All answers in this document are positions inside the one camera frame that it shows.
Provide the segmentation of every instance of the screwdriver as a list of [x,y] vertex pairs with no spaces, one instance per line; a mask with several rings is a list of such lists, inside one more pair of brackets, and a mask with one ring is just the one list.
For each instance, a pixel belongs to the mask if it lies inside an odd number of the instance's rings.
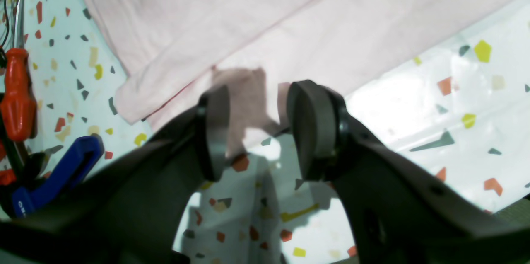
[[30,96],[30,78],[26,66],[28,51],[24,49],[24,0],[17,2],[12,48],[7,51],[5,95],[0,111],[7,136],[14,142],[30,137],[34,127],[36,102]]

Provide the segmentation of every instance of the pink towel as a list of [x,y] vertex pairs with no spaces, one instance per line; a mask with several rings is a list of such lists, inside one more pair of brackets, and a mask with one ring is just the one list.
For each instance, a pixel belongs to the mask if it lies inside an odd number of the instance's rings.
[[158,110],[156,130],[229,83],[236,153],[285,126],[289,82],[348,94],[510,0],[85,1],[130,74],[118,112],[132,123]]

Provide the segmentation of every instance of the blue plastic handle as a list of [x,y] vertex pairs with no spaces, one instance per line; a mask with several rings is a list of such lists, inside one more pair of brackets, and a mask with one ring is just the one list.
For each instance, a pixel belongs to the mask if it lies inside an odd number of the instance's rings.
[[17,217],[25,217],[53,201],[61,192],[81,183],[104,152],[100,138],[77,138],[53,169],[50,177],[34,191],[25,187],[12,194]]

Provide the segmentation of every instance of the red screwdriver handle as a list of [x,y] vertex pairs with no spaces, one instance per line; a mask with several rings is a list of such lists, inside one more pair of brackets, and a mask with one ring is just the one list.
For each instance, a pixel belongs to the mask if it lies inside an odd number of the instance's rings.
[[26,68],[28,51],[12,48],[6,53],[5,95],[0,104],[7,136],[14,142],[28,139],[33,131],[36,102],[30,97]]

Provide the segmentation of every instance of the wire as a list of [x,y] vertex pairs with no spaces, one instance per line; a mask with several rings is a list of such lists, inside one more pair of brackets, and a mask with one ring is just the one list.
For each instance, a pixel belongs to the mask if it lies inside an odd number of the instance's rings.
[[2,47],[2,49],[4,48],[4,45],[7,41],[7,36],[9,36],[9,30],[10,30],[10,25],[9,25],[9,16],[7,14],[7,0],[4,0],[4,14],[5,14],[5,28],[6,28],[6,33],[5,33],[5,36],[4,36],[4,41],[2,41],[2,45],[0,45],[0,47]]
[[6,68],[7,66],[7,56],[5,55],[5,49],[4,46],[7,42],[7,38],[9,37],[9,31],[11,30],[11,26],[9,24],[9,13],[7,12],[7,0],[4,0],[4,14],[5,14],[5,27],[6,32],[4,36],[4,40],[2,41],[2,45],[0,46],[0,68]]

